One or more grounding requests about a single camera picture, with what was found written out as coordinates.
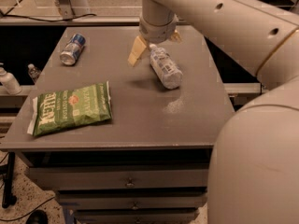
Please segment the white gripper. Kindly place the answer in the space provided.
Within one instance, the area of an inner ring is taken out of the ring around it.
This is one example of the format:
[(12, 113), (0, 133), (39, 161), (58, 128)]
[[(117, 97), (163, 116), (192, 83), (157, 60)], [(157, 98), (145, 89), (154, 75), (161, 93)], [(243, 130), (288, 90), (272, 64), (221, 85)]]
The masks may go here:
[(159, 44), (169, 39), (172, 42), (180, 43), (182, 41), (180, 33), (176, 30), (177, 20), (173, 19), (165, 25), (153, 25), (148, 23), (143, 17), (139, 20), (139, 32), (135, 38), (131, 52), (128, 57), (128, 63), (134, 67), (144, 51), (148, 48), (148, 43)]

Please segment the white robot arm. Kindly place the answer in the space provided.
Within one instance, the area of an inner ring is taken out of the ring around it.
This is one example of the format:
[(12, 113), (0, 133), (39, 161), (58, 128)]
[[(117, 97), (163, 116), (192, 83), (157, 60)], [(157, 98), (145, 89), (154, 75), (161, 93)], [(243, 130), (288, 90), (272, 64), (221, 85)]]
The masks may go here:
[(208, 171), (208, 224), (299, 224), (299, 18), (259, 0), (142, 0), (140, 32), (165, 41), (181, 18), (228, 59), (226, 81), (266, 92), (221, 128)]

